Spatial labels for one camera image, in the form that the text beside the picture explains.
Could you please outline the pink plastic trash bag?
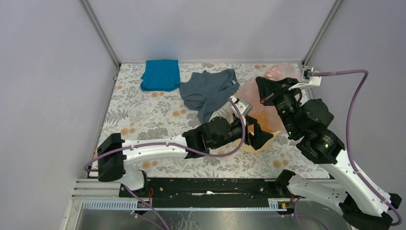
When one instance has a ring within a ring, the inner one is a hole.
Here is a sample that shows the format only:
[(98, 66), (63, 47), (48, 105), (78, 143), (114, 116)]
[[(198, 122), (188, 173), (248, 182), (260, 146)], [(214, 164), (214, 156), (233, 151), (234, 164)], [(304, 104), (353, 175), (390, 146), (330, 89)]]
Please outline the pink plastic trash bag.
[(264, 106), (260, 103), (256, 77), (265, 77), (277, 81), (287, 77), (300, 80), (298, 64), (254, 64), (251, 70), (247, 71), (239, 90), (235, 94), (236, 98), (243, 99), (252, 106), (248, 115), (257, 119), (262, 130), (270, 133), (285, 131), (275, 107)]

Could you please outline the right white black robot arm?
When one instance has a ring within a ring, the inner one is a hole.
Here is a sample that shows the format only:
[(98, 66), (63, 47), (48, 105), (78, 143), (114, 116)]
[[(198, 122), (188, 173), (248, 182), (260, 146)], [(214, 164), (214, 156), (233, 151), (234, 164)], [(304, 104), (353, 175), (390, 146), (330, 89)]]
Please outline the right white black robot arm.
[(303, 196), (339, 213), (359, 230), (387, 230), (395, 225), (389, 211), (396, 211), (401, 197), (387, 193), (357, 166), (344, 143), (328, 129), (333, 115), (320, 99), (300, 103), (296, 96), (297, 79), (269, 80), (256, 77), (260, 103), (274, 106), (287, 131), (288, 138), (297, 141), (296, 147), (312, 163), (326, 170), (339, 189), (305, 179), (283, 170), (276, 179), (275, 193)]

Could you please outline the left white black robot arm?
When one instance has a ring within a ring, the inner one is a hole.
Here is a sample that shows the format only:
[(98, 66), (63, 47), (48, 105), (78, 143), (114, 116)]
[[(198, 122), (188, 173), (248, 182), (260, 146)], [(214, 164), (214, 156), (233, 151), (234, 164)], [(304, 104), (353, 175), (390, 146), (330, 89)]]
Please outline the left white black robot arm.
[(235, 117), (232, 123), (217, 116), (171, 138), (125, 140), (120, 133), (113, 133), (97, 148), (97, 178), (104, 183), (120, 182), (135, 196), (142, 197), (149, 185), (146, 173), (133, 167), (140, 161), (199, 158), (236, 140), (258, 150), (272, 138), (273, 134), (263, 131), (250, 116), (246, 122)]

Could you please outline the yellow round trash bin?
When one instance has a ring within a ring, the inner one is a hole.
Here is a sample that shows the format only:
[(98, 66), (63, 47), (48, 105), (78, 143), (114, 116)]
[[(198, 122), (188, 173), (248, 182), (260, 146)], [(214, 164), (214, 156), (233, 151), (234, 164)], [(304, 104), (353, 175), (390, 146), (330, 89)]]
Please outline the yellow round trash bin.
[(248, 126), (247, 131), (246, 142), (242, 144), (240, 150), (248, 153), (259, 153), (270, 148), (281, 133), (281, 131), (272, 131), (267, 127), (262, 128), (259, 124)]

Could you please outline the grey crumpled shirt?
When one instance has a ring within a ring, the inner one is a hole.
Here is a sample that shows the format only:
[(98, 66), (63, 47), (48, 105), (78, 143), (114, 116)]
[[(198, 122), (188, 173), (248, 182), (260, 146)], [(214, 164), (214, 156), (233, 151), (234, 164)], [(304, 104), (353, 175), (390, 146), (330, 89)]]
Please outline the grey crumpled shirt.
[(198, 112), (201, 123), (210, 120), (212, 114), (228, 102), (230, 96), (239, 89), (234, 69), (221, 72), (194, 72), (187, 82), (180, 84), (179, 92), (184, 105)]

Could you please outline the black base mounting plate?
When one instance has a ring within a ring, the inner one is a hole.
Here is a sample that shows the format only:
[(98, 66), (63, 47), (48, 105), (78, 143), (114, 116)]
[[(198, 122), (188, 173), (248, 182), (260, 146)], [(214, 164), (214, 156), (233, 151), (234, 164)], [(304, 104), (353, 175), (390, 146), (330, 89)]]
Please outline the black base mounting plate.
[(152, 199), (172, 201), (193, 197), (213, 197), (216, 202), (225, 199), (281, 199), (288, 203), (296, 197), (285, 186), (268, 179), (148, 178), (144, 187), (131, 192), (121, 185), (120, 198), (136, 196), (149, 203)]

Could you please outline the folded blue cloth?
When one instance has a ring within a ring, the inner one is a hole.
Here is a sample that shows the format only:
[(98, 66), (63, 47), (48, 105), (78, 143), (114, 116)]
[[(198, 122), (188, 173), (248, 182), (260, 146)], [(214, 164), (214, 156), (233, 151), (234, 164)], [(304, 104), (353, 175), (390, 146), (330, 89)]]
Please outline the folded blue cloth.
[(143, 91), (170, 92), (180, 87), (178, 60), (147, 60), (145, 72), (141, 77)]

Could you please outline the floral patterned table mat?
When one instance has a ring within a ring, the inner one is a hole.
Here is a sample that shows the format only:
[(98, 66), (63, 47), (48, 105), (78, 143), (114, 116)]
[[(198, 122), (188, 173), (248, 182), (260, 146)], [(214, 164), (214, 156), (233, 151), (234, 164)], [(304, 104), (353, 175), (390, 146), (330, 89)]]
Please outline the floral patterned table mat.
[[(178, 90), (145, 92), (140, 88), (145, 65), (123, 64), (119, 71), (105, 121), (98, 138), (102, 143), (110, 134), (124, 139), (167, 138), (196, 128), (197, 112), (184, 106)], [(263, 148), (243, 146), (231, 156), (238, 142), (213, 150), (213, 157), (194, 160), (148, 160), (135, 165), (150, 177), (195, 178), (276, 178), (288, 169), (310, 179), (327, 179), (328, 173), (307, 160), (288, 139), (276, 115), (256, 115), (261, 128), (274, 137)]]

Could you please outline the right aluminium corner post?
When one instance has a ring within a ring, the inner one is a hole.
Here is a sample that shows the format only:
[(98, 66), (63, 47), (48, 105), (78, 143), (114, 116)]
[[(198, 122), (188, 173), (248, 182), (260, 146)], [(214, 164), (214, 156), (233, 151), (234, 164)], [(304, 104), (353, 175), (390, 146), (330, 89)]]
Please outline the right aluminium corner post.
[(312, 42), (307, 54), (305, 55), (304, 59), (302, 60), (302, 66), (307, 66), (310, 60), (312, 59), (314, 53), (318, 49), (325, 33), (327, 32), (330, 24), (334, 20), (336, 14), (338, 13), (341, 5), (344, 3), (344, 0), (335, 0), (330, 11), (328, 12), (321, 28), (319, 29), (314, 41)]

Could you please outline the aluminium corner post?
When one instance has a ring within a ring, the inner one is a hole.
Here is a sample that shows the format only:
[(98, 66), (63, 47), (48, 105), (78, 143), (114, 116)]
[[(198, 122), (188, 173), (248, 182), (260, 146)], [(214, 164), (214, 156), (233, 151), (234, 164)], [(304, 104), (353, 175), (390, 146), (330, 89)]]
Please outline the aluminium corner post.
[(327, 32), (330, 24), (334, 20), (336, 14), (338, 13), (341, 5), (344, 3), (344, 0), (335, 0), (330, 11), (328, 12), (321, 28), (319, 29), (314, 41), (312, 42), (307, 54), (305, 55), (304, 59), (302, 60), (302, 66), (307, 66), (310, 60), (312, 59), (314, 53), (318, 49), (325, 33)]
[(119, 61), (118, 56), (116, 55), (106, 33), (104, 32), (102, 25), (100, 24), (96, 13), (94, 12), (90, 1), (89, 0), (79, 0), (80, 4), (82, 5), (90, 23), (93, 26), (93, 29), (95, 30), (97, 36), (99, 37), (102, 45), (106, 49), (107, 54), (109, 55), (111, 61), (115, 65), (116, 69), (119, 69), (121, 67), (121, 62)]

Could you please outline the left aluminium corner post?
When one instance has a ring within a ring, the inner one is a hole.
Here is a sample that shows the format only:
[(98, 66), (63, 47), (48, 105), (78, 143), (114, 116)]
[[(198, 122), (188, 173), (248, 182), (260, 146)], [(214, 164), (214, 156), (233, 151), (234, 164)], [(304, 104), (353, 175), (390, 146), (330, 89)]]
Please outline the left aluminium corner post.
[(104, 32), (102, 25), (100, 24), (96, 13), (94, 12), (90, 1), (89, 0), (79, 0), (80, 4), (82, 5), (90, 23), (93, 26), (93, 29), (95, 30), (97, 36), (99, 37), (102, 45), (106, 49), (107, 54), (109, 55), (111, 61), (115, 65), (116, 69), (119, 69), (121, 67), (121, 62), (119, 61), (118, 56), (116, 55), (106, 33)]

